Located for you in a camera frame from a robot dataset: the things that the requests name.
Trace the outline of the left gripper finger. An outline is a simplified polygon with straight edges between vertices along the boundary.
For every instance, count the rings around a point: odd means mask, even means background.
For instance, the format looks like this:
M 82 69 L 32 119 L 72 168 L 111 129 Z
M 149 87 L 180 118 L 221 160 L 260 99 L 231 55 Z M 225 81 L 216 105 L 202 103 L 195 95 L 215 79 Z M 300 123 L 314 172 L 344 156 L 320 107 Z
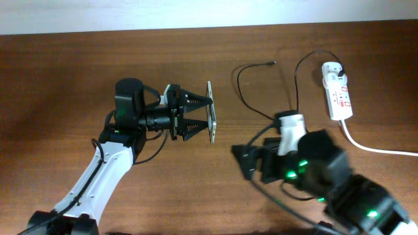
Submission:
M 178 125 L 178 134 L 183 138 L 183 141 L 188 141 L 197 133 L 205 130 L 208 127 L 208 122 L 196 119 L 183 119 Z
M 181 89 L 179 92 L 179 107 L 184 113 L 192 112 L 211 104 L 213 104 L 213 100 L 210 97 L 203 97 L 184 89 Z

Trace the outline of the black smartphone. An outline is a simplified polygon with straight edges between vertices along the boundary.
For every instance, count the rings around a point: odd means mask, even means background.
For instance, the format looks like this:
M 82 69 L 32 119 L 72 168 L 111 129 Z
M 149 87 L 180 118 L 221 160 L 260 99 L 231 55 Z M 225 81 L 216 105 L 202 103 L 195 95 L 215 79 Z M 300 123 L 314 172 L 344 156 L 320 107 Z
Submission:
M 210 143 L 213 144 L 216 138 L 217 119 L 216 119 L 216 112 L 215 112 L 215 106 L 214 106 L 212 84 L 210 81 L 207 81 L 206 96 L 212 101 L 212 103 L 206 107 L 206 113 L 208 117 L 208 130 L 209 130 L 209 135 L 210 135 Z

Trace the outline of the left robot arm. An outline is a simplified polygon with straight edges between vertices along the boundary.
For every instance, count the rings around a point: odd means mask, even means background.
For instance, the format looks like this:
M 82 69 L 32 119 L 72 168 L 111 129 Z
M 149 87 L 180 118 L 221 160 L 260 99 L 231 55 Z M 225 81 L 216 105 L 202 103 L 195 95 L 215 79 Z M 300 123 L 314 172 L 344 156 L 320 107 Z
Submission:
M 215 140 L 216 113 L 212 85 L 206 95 L 169 84 L 164 93 L 137 78 L 123 78 L 115 85 L 115 109 L 105 119 L 98 139 L 91 142 L 94 156 L 69 193 L 52 211 L 36 211 L 23 234 L 98 234 L 103 211 L 122 177 L 138 156 L 148 132 L 184 141 L 207 129 Z

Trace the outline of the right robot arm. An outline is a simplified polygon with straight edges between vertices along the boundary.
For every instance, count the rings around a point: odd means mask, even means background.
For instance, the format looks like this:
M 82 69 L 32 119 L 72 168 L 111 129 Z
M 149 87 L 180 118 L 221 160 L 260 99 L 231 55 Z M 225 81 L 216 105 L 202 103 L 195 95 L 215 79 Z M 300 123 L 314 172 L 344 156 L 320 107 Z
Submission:
M 257 170 L 261 181 L 282 181 L 325 203 L 325 214 L 348 234 L 416 234 L 417 224 L 384 188 L 354 173 L 347 153 L 325 130 L 305 134 L 297 148 L 278 155 L 279 138 L 262 146 L 233 145 L 244 178 Z

